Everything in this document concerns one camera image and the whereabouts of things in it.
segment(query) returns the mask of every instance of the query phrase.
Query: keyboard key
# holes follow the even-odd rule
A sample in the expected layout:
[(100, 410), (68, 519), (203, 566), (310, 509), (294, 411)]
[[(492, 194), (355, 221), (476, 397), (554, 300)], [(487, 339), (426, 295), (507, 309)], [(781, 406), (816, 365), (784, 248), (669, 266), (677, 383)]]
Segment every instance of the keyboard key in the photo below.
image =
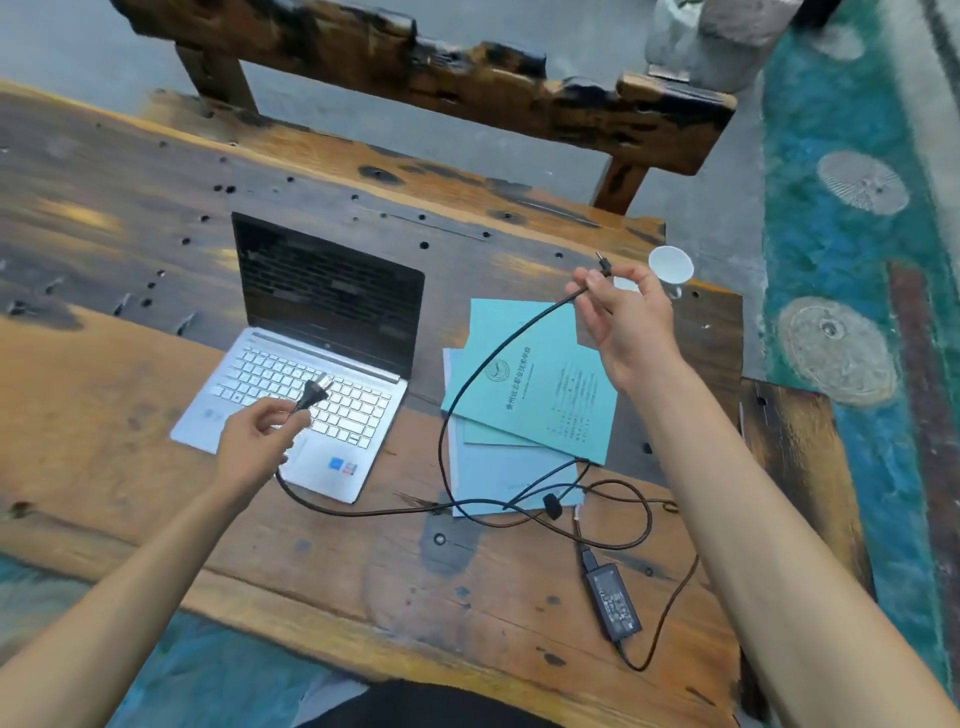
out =
[(349, 430), (350, 432), (353, 432), (354, 434), (357, 434), (357, 435), (363, 434), (363, 426), (358, 423), (352, 422), (350, 420), (341, 419), (340, 428)]

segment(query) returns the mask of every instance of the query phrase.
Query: wooden table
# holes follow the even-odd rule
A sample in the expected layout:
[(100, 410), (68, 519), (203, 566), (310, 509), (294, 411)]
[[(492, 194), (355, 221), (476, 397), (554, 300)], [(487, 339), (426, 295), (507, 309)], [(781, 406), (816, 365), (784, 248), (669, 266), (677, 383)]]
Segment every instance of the wooden table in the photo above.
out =
[[(212, 457), (168, 433), (246, 323), (231, 210), (426, 273), (410, 393), (364, 509), (438, 494), (440, 349), (464, 343), (471, 297), (551, 300), (594, 250), (644, 259), (663, 237), (656, 220), (252, 114), (195, 118), (173, 95), (152, 117), (212, 138), (12, 85), (0, 96), (0, 550), (86, 579), (116, 567), (212, 475)], [(735, 419), (740, 300), (700, 283), (686, 291), (676, 306), (684, 355)], [(657, 481), (628, 410), (618, 409), (608, 466)], [(599, 498), (584, 518), (611, 541), (641, 521)], [(638, 657), (692, 546), (679, 517), (655, 509), (647, 543), (603, 556), (620, 564), (648, 626), (630, 645)], [(705, 572), (674, 606), (652, 668), (636, 675), (598, 631), (572, 544), (536, 526), (348, 522), (268, 484), (184, 607), (372, 679), (457, 685), (562, 724), (734, 725), (737, 645)]]

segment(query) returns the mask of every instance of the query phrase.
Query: laptop keyboard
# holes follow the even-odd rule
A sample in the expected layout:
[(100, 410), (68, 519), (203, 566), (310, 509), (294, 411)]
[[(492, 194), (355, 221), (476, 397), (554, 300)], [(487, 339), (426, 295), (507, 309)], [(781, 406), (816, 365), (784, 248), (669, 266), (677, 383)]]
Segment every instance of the laptop keyboard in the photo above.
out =
[[(324, 372), (293, 359), (244, 347), (213, 386), (212, 394), (244, 406), (261, 397), (298, 400), (303, 385), (323, 375)], [(327, 393), (328, 399), (310, 407), (310, 428), (358, 448), (368, 448), (390, 403), (390, 393), (354, 384), (341, 376), (333, 378)]]

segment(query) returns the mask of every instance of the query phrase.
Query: person's left hand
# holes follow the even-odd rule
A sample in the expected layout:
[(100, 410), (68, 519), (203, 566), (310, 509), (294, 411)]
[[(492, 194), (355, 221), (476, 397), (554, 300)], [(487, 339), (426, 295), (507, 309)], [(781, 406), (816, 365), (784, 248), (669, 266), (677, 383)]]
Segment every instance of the person's left hand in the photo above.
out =
[[(256, 492), (285, 463), (284, 451), (310, 426), (307, 411), (291, 415), (295, 402), (264, 398), (227, 419), (217, 448), (216, 488), (246, 508)], [(271, 425), (281, 425), (273, 429)]]

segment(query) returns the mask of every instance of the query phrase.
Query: person's right hand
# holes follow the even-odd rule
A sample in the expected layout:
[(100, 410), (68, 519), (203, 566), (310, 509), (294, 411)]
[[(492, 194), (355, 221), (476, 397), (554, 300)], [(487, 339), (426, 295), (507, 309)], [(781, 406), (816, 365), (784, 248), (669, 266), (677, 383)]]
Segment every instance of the person's right hand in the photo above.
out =
[(645, 265), (614, 265), (612, 274), (630, 279), (640, 293), (616, 288), (597, 270), (577, 268), (566, 292), (586, 286), (577, 310), (600, 350), (607, 376), (624, 394), (651, 380), (663, 367), (683, 362), (673, 334), (673, 304)]

